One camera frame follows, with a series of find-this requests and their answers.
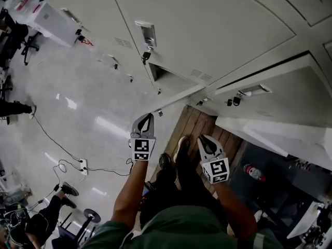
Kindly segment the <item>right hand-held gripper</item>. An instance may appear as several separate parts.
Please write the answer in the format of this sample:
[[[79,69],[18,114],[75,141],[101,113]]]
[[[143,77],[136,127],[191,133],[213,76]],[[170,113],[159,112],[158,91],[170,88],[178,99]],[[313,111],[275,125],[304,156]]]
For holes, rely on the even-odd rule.
[[[227,181],[230,174],[229,161],[227,157],[218,156],[224,153],[221,143],[211,136],[200,135],[198,138],[198,147],[201,160],[210,160],[209,162],[202,163],[203,174],[210,184]]]

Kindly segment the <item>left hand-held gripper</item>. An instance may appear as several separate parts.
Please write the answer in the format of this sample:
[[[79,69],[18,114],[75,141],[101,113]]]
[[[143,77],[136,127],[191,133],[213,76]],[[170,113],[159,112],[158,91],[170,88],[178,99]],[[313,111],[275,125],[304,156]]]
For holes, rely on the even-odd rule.
[[[132,125],[131,137],[129,139],[132,160],[149,161],[155,142],[153,114],[148,113],[140,116]]]

